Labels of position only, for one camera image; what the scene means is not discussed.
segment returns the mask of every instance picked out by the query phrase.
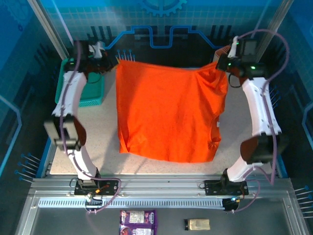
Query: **purple snack package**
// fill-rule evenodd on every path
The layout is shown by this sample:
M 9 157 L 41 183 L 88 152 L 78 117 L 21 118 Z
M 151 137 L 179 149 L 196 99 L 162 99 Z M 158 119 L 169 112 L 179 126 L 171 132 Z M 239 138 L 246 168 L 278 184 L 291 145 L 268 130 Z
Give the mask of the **purple snack package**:
M 156 211 L 121 211 L 120 235 L 156 235 Z

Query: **gray floor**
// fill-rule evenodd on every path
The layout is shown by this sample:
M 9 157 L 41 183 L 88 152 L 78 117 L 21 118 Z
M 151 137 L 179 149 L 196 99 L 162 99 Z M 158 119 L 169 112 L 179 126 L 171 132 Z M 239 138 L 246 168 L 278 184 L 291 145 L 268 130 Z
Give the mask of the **gray floor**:
M 159 209 L 158 235 L 288 235 L 285 209 L 280 201 L 257 200 L 246 211 L 226 214 L 219 210 Z M 84 209 L 39 209 L 32 235 L 117 235 L 119 209 L 88 215 Z M 208 218 L 210 231 L 185 231 L 184 219 Z

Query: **vent slot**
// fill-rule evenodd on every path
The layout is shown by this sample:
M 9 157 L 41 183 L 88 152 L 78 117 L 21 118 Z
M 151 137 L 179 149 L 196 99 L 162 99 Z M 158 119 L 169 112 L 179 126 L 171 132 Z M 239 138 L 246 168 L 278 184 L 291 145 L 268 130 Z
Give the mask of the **vent slot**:
M 105 205 L 109 199 L 103 199 Z M 41 198 L 38 207 L 41 208 L 83 208 L 84 198 Z M 193 199 L 131 199 L 116 198 L 108 208 L 203 208 L 223 210 L 222 199 L 215 198 L 193 198 Z

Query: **aluminum frame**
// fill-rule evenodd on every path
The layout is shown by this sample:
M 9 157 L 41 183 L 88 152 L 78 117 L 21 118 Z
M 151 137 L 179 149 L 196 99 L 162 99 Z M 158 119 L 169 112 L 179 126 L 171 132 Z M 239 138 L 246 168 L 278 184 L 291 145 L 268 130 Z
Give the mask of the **aluminum frame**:
M 31 233 L 37 210 L 41 207 L 39 204 L 41 199 L 62 200 L 64 198 L 79 198 L 73 195 L 74 188 L 69 186 L 72 177 L 74 176 L 53 176 L 44 179 L 34 179 L 16 235 L 29 235 Z M 227 196 L 206 196 L 204 190 L 199 188 L 200 183 L 204 180 L 217 180 L 220 178 L 220 175 L 119 175 L 118 177 L 122 181 L 119 201 L 164 198 L 174 201 L 179 201 L 180 199 L 203 201 L 204 199 L 227 198 Z M 258 180 L 261 184 L 262 190 L 258 198 L 282 199 L 294 235 L 309 234 L 290 179 L 276 179 L 274 186 L 271 186 L 263 175 L 252 175 L 249 179 Z M 246 199 L 252 199 L 257 188 L 256 182 L 248 182 L 249 195 L 246 196 Z
M 49 22 L 46 17 L 45 10 L 41 7 L 41 3 L 38 0 L 27 0 L 39 22 L 43 26 L 54 48 L 58 52 L 60 58 L 64 60 L 68 57 L 68 52 L 60 39 L 58 32 L 54 29 L 54 26 Z
M 268 25 L 268 29 L 274 32 L 278 31 L 279 26 L 283 22 L 285 16 L 287 15 L 292 3 L 294 0 L 282 0 L 281 4 L 277 8 L 275 15 L 273 16 L 271 22 Z M 264 52 L 268 48 L 272 38 L 274 37 L 273 34 L 266 33 L 257 48 L 257 54 L 256 54 L 256 61 L 259 62 L 262 58 Z

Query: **orange t-shirt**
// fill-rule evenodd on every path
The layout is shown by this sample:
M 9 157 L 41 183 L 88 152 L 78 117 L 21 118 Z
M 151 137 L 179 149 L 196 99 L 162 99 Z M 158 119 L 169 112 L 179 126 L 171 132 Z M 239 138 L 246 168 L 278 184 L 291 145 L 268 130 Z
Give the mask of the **orange t-shirt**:
M 120 152 L 179 163 L 212 161 L 228 86 L 215 66 L 186 70 L 122 60 L 116 70 Z

